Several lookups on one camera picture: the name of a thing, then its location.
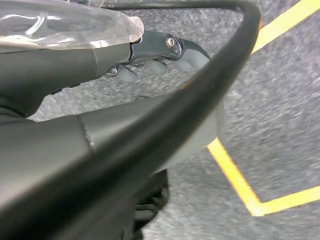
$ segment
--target lever pivot bolt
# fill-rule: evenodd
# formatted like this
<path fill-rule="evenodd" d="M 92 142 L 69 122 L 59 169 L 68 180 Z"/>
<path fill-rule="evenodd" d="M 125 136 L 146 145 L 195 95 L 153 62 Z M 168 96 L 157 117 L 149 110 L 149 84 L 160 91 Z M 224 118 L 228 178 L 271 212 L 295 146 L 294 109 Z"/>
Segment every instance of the lever pivot bolt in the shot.
<path fill-rule="evenodd" d="M 169 36 L 166 39 L 167 47 L 170 49 L 173 49 L 176 46 L 176 41 L 174 41 L 174 38 Z"/>

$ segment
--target brake hose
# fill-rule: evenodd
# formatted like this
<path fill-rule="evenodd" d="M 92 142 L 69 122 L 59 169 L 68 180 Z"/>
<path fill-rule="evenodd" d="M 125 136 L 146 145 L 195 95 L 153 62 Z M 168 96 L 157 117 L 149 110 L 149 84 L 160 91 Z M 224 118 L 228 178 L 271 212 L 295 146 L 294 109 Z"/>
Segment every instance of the brake hose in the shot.
<path fill-rule="evenodd" d="M 260 13 L 248 1 L 112 3 L 111 10 L 228 9 L 243 13 L 235 34 L 214 59 L 151 113 L 106 142 L 94 157 L 53 177 L 0 215 L 0 239 L 47 239 L 103 200 L 121 208 L 222 100 L 254 48 Z"/>

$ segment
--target gray carpet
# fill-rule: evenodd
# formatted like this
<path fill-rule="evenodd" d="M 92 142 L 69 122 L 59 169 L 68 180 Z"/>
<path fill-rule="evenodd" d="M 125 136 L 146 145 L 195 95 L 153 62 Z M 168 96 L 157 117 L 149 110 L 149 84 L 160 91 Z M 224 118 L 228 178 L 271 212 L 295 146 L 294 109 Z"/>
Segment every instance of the gray carpet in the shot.
<path fill-rule="evenodd" d="M 266 25 L 298 0 L 254 0 Z M 220 10 L 131 11 L 147 30 L 195 41 L 210 55 L 240 23 Z M 220 139 L 262 202 L 320 185 L 320 12 L 251 56 L 225 98 Z M 99 79 L 47 97 L 35 120 L 131 102 L 174 90 L 191 76 L 139 71 L 137 82 Z M 320 202 L 252 217 L 207 152 L 169 171 L 170 204 L 145 230 L 147 240 L 316 240 Z"/>

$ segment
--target yellow line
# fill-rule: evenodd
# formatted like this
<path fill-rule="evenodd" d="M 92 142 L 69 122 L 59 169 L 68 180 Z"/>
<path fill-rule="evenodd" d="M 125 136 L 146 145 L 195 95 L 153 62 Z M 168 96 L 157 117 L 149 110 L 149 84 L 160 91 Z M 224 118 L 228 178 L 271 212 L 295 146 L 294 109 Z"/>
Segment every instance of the yellow line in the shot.
<path fill-rule="evenodd" d="M 261 49 L 318 9 L 320 9 L 320 0 L 301 0 L 261 29 L 252 53 Z M 208 149 L 253 216 L 263 216 L 320 200 L 320 186 L 317 186 L 261 203 L 218 138 L 209 144 Z"/>
<path fill-rule="evenodd" d="M 235 166 L 227 151 L 216 138 L 208 146 L 209 152 L 217 160 L 217 164 L 235 190 L 235 192 L 247 206 L 253 216 L 263 216 L 260 201 L 250 187 L 245 178 Z"/>
<path fill-rule="evenodd" d="M 262 203 L 264 214 L 272 214 L 299 205 L 320 200 L 320 186 Z"/>
<path fill-rule="evenodd" d="M 261 49 L 318 9 L 320 9 L 320 0 L 301 0 L 261 29 L 252 53 Z"/>

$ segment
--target clear windshield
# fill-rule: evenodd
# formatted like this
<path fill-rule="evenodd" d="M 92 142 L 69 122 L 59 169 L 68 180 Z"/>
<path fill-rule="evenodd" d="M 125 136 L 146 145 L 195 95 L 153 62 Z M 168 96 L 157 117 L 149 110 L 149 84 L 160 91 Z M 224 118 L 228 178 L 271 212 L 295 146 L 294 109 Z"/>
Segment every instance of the clear windshield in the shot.
<path fill-rule="evenodd" d="M 60 0 L 0 0 L 0 45 L 88 49 L 136 42 L 138 17 Z"/>

